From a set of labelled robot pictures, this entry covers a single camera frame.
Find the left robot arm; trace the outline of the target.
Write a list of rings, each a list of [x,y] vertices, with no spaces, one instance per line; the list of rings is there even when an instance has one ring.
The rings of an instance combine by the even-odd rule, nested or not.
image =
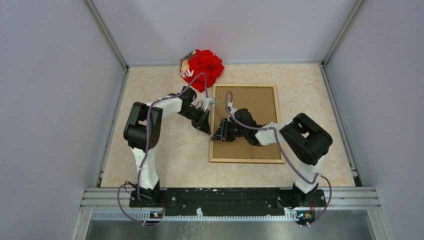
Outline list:
[[[198,131],[211,134],[209,106],[215,103],[210,96],[203,98],[201,106],[193,105],[197,93],[189,86],[180,93],[170,93],[154,102],[135,102],[123,130],[123,138],[135,158],[137,182],[134,198],[154,207],[160,202],[160,180],[156,171],[155,148],[160,140],[162,120],[178,114],[191,121]]]

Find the brown backing board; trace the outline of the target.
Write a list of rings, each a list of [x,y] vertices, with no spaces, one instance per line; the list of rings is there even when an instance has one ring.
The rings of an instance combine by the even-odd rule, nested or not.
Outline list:
[[[280,122],[278,96],[272,85],[225,85],[213,87],[215,104],[211,108],[211,130],[216,133],[221,119],[229,115],[225,110],[226,93],[232,92],[233,107],[247,109],[259,125]],[[242,163],[242,164],[284,164],[279,147],[276,144],[253,146],[244,137],[238,137],[232,142],[211,141],[209,161],[211,163]]]

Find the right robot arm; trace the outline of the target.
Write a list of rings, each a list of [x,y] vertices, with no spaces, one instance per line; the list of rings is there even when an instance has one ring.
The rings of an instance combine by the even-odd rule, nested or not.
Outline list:
[[[305,113],[297,114],[289,123],[258,124],[246,109],[229,109],[211,141],[233,142],[244,138],[250,145],[264,147],[275,144],[296,173],[292,190],[281,195],[286,207],[307,206],[318,187],[321,165],[333,144],[331,135]]]

